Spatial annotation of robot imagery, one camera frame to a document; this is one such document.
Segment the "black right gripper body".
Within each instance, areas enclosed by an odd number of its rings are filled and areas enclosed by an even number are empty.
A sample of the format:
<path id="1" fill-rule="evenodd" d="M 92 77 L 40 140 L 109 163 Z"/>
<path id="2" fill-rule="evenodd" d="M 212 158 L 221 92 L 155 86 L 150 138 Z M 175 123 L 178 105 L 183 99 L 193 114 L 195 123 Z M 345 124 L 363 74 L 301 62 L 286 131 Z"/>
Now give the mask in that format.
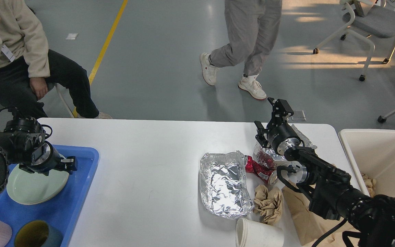
<path id="1" fill-rule="evenodd" d="M 287 149 L 297 147 L 301 144 L 301 138 L 287 123 L 288 117 L 292 115 L 292 111 L 274 110 L 271 120 L 267 125 L 269 130 L 267 140 L 270 148 L 281 156 L 284 155 Z"/>

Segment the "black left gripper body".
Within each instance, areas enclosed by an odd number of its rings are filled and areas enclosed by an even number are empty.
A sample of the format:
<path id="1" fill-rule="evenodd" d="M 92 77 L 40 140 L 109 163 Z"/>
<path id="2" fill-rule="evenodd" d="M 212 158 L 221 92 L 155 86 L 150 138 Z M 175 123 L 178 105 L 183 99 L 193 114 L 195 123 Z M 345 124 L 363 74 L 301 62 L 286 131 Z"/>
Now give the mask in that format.
<path id="1" fill-rule="evenodd" d="M 30 163 L 20 163 L 19 169 L 27 173 L 40 173 L 48 176 L 50 170 L 64 171 L 64 164 L 59 152 L 50 144 L 45 142 L 33 152 Z"/>

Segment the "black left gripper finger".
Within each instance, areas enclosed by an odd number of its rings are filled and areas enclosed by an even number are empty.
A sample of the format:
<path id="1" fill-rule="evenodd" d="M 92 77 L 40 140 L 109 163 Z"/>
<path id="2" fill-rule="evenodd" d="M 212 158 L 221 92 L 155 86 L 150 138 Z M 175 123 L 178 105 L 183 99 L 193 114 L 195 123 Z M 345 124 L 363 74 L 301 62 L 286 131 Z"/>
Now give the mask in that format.
<path id="1" fill-rule="evenodd" d="M 78 163 L 75 156 L 61 158 L 58 162 L 58 171 L 72 173 L 78 170 Z"/>

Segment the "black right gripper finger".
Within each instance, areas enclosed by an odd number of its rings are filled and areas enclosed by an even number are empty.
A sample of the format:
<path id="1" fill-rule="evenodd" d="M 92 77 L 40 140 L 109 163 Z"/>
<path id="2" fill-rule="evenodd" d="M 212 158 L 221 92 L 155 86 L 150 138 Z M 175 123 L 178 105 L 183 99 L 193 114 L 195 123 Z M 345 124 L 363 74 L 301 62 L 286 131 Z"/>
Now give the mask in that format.
<path id="1" fill-rule="evenodd" d="M 269 97 L 267 100 L 273 108 L 271 113 L 272 119 L 288 119 L 294 115 L 294 111 L 288 104 L 287 100 L 274 99 L 272 97 Z"/>
<path id="2" fill-rule="evenodd" d="M 269 142 L 267 140 L 267 135 L 269 130 L 263 127 L 260 121 L 254 121 L 254 125 L 257 128 L 257 135 L 255 136 L 255 138 L 257 142 L 260 144 L 260 147 L 269 149 Z"/>

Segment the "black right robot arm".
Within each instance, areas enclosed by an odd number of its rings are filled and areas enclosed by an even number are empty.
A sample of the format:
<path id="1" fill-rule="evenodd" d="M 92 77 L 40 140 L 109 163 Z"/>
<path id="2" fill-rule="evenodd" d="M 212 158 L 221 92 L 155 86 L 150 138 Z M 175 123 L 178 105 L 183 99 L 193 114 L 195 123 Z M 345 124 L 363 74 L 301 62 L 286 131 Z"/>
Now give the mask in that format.
<path id="1" fill-rule="evenodd" d="M 343 220 L 318 238 L 317 246 L 345 223 L 356 232 L 344 231 L 342 239 L 351 247 L 350 237 L 358 238 L 359 247 L 395 247 L 395 198 L 386 195 L 369 197 L 351 184 L 351 175 L 319 158 L 314 149 L 301 146 L 302 139 L 287 123 L 293 110 L 286 100 L 268 98 L 273 107 L 267 127 L 255 121 L 256 139 L 263 148 L 274 150 L 287 161 L 297 161 L 301 168 L 278 166 L 278 179 L 292 191 L 304 194 L 309 210 L 323 219 Z"/>

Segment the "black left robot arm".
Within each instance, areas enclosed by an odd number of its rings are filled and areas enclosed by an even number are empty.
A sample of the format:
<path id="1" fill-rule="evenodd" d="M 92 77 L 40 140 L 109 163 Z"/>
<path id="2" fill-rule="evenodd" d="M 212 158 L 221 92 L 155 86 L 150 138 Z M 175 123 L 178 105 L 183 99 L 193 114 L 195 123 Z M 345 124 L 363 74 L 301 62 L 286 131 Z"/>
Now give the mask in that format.
<path id="1" fill-rule="evenodd" d="M 20 110 L 9 107 L 14 114 L 0 132 L 0 193 L 6 189 L 9 165 L 19 164 L 24 172 L 49 175 L 51 170 L 77 171 L 75 156 L 62 157 L 47 141 L 49 134 L 35 118 L 26 118 Z"/>

